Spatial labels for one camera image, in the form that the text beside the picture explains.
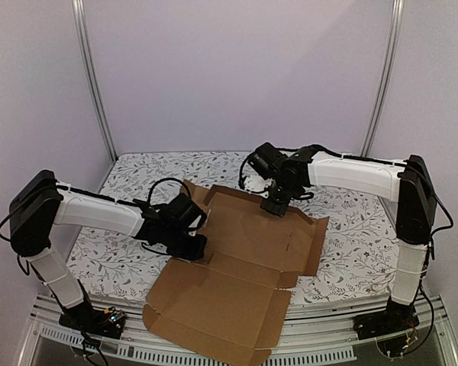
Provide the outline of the brown cardboard box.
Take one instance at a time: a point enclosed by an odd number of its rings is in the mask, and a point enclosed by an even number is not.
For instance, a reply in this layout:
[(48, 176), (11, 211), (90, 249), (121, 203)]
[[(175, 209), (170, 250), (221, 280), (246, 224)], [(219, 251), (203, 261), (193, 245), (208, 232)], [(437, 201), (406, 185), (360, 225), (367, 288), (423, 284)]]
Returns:
[(296, 207), (277, 217), (261, 197), (190, 184), (208, 215), (205, 258), (170, 259), (146, 296), (152, 334), (231, 365), (260, 365), (278, 344), (301, 276), (318, 271), (328, 220)]

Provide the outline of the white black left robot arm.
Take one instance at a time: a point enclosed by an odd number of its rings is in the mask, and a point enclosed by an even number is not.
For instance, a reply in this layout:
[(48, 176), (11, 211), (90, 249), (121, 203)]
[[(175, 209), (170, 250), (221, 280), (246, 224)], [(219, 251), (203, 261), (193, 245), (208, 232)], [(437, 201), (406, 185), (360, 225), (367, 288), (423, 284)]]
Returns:
[(84, 191), (58, 181), (50, 170), (37, 173), (9, 205), (0, 227), (9, 226), (9, 236), (2, 240), (24, 258), (39, 278), (68, 309), (69, 319), (82, 331), (98, 325), (98, 314), (86, 305), (87, 295), (81, 284), (52, 248), (53, 226), (85, 226), (129, 236), (152, 245), (165, 247), (165, 255), (198, 261), (205, 256), (207, 238), (198, 233), (207, 215), (192, 199), (189, 187), (165, 204), (118, 200)]

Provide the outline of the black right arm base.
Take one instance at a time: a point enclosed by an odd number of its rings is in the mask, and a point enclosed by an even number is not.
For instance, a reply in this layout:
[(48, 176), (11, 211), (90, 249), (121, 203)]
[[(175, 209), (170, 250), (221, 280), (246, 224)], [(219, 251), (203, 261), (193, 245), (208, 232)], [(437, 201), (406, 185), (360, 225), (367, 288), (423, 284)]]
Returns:
[(388, 299), (384, 310), (353, 318), (353, 330), (359, 340), (386, 336), (419, 325), (413, 304), (403, 305)]

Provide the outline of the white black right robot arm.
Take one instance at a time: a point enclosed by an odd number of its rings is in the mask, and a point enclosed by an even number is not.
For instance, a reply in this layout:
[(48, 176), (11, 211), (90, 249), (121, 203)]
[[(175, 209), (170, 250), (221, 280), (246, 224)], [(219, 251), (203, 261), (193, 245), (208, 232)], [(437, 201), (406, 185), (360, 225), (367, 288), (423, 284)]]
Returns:
[(385, 332), (407, 323), (420, 281), (432, 254), (431, 237), (439, 200), (427, 166), (420, 156), (383, 160), (331, 151), (312, 144), (279, 149), (271, 143), (257, 147), (244, 160), (253, 176), (239, 175), (240, 188), (261, 194), (261, 208), (278, 217), (290, 201), (303, 201), (310, 187), (334, 187), (384, 198), (397, 205), (395, 232), (399, 254), (389, 299), (394, 304), (380, 314)]

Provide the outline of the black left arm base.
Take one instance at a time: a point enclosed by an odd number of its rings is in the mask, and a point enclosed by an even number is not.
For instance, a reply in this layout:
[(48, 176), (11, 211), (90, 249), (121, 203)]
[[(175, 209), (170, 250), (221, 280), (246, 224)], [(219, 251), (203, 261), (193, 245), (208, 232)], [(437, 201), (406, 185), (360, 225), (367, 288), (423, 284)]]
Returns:
[(115, 307), (103, 310), (94, 308), (87, 298), (79, 305), (65, 308), (57, 301), (62, 310), (59, 324), (80, 332), (110, 339), (120, 339), (126, 321), (126, 313)]

